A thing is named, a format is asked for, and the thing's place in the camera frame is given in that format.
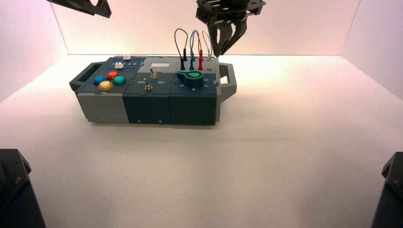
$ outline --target red button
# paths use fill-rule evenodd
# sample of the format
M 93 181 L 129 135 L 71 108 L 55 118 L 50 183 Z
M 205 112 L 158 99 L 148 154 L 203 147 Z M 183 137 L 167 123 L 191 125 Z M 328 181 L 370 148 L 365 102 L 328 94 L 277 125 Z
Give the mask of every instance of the red button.
M 119 73 L 118 72 L 116 72 L 116 71 L 112 71 L 112 72 L 109 72 L 108 73 L 108 79 L 109 80 L 113 80 L 115 77 L 117 77 L 119 75 Z

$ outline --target white table surface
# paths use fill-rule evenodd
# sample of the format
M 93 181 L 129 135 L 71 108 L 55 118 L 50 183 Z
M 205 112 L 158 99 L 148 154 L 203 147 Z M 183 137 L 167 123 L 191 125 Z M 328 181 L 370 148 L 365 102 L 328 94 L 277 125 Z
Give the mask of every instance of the white table surface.
M 212 127 L 87 122 L 68 83 L 106 59 L 68 56 L 0 104 L 49 228 L 370 226 L 403 102 L 342 57 L 221 57 L 238 92 Z

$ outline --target blue cable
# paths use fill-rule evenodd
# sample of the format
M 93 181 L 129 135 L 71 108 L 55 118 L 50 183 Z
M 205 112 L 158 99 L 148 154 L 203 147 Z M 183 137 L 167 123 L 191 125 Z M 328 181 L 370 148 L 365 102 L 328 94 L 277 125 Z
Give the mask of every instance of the blue cable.
M 194 58 L 194 53 L 193 53 L 194 35 L 196 35 L 196 33 L 197 33 L 197 30 L 194 30 L 189 39 L 190 56 L 191 56 L 189 70 L 194 70 L 193 62 L 196 61 L 196 59 Z

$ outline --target robotic arm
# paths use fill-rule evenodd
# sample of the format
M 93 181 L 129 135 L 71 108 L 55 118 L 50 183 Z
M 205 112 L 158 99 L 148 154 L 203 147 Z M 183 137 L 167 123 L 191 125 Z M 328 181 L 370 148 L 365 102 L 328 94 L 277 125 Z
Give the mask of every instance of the robotic arm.
M 90 15 L 109 18 L 112 14 L 107 0 L 47 0 Z M 196 17 L 207 25 L 216 57 L 223 55 L 245 34 L 248 16 L 259 15 L 266 3 L 263 0 L 197 0 Z

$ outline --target blue button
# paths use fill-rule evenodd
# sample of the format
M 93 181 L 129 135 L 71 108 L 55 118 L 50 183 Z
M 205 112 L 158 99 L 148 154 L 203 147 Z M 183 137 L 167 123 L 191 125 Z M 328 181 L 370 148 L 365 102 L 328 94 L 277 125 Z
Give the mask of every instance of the blue button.
M 123 85 L 124 83 L 126 83 L 126 79 L 122 76 L 117 76 L 114 78 L 114 84 L 115 85 Z
M 97 86 L 97 85 L 99 85 L 99 83 L 101 83 L 103 81 L 105 81 L 104 76 L 97 76 L 97 77 L 94 78 L 93 84 Z

